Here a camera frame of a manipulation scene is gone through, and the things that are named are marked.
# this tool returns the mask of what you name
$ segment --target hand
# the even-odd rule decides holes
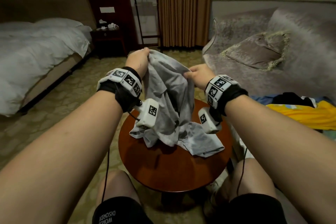
[[[137,50],[128,55],[125,66],[131,67],[137,71],[140,78],[143,78],[148,68],[148,55],[149,49],[147,47]]]
[[[191,72],[186,72],[183,76],[192,79],[196,87],[201,90],[205,90],[208,82],[216,76],[207,64],[196,65],[189,69]]]

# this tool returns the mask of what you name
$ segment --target black shorts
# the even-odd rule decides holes
[[[285,224],[280,202],[263,194],[245,194],[231,200],[218,210],[218,223]],[[94,212],[93,224],[153,224],[141,205],[130,197],[113,197],[100,204]]]

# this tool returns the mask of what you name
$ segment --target curtain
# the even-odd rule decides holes
[[[163,46],[208,43],[211,0],[159,0]]]

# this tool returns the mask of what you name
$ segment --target person's right arm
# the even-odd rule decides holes
[[[205,90],[215,74],[205,64],[185,77]],[[241,95],[225,113],[263,169],[315,223],[336,222],[336,143],[295,120]]]

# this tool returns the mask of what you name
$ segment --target round wooden table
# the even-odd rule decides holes
[[[195,99],[192,121],[200,123],[198,111],[208,104]],[[225,169],[232,152],[232,136],[228,125],[222,122],[217,133],[225,149],[208,158],[192,156],[175,145],[170,147],[160,140],[147,148],[144,140],[129,135],[134,118],[128,116],[119,135],[119,152],[129,173],[141,184],[161,192],[191,191],[212,183]]]

